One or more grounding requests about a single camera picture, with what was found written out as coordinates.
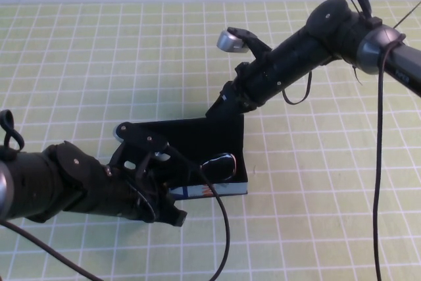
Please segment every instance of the black cable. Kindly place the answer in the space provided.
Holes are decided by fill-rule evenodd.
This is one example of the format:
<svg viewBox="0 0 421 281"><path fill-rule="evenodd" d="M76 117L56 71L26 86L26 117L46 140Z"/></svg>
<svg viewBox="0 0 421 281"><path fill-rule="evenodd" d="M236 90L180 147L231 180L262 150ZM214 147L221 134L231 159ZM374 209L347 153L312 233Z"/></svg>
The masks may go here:
<svg viewBox="0 0 421 281"><path fill-rule="evenodd" d="M78 265L74 264L72 261L68 260L66 257L61 255L60 253L57 253L53 248L49 247L47 244L43 243L41 240L37 239L35 236L31 235L27 231L21 229L20 227L7 222L5 220L0 220L0 225L4 226L5 228L8 228L9 230L12 230L13 232L16 232L17 234L21 235L22 237L26 238L30 242L36 244L38 247L42 248L46 252L48 252L51 256L56 258L57 260L61 261L63 264L68 266L70 269L76 271L77 273L81 274L82 276L88 278L92 281L103 281L102 279L94 276L93 274L89 273L88 271L82 269Z"/></svg>
<svg viewBox="0 0 421 281"><path fill-rule="evenodd" d="M226 213L225 210L225 206L219 196L219 194L216 192L214 186L211 184L211 182L208 180L208 178L206 178L205 174L203 173L203 171L200 169L199 166L197 166L197 164L193 163L192 161L190 161L189 159L187 159L186 157L184 157L177 149L168 146L167 147L167 153L170 156L174 156L177 157L179 159L181 159L182 161L184 161L186 163L186 165L192 169L192 171L196 171L197 173L199 173L200 177L203 179L203 181L206 183L206 185L209 187L209 189L211 190L212 194L215 196L221 211L222 211L222 216L224 217L224 223L225 223L225 233L226 233L226 241L225 241L225 250L224 250L224 256L221 260L221 263L219 265L218 270L215 272L215 274L212 276L212 278L209 279L209 281L215 281L219 275L221 274L222 270L224 269L224 266L226 264L226 261L228 259L228 253L230 252L230 223L228 221L228 215Z"/></svg>
<svg viewBox="0 0 421 281"><path fill-rule="evenodd" d="M386 60L392 49L399 45L405 38L401 34L395 41L390 42L384 51L380 61L379 82L378 82L378 112L377 112L377 150L376 150L376 183L374 185L374 202L373 202L373 245L374 245L374 263L376 266L376 276L378 281L382 281L379 260L378 245L378 206L380 196L380 182L382 179L382 137L383 137L383 78Z"/></svg>
<svg viewBox="0 0 421 281"><path fill-rule="evenodd" d="M291 100L289 100L285 90L282 90L282 96L284 97L285 102L288 103L289 105L298 105L299 103L302 103L305 99L307 99L310 93L310 88L311 88L311 78L312 78L312 72L309 72L309 78L307 80L307 88L304 94L304 98L302 98L302 100L298 102L292 102Z"/></svg>

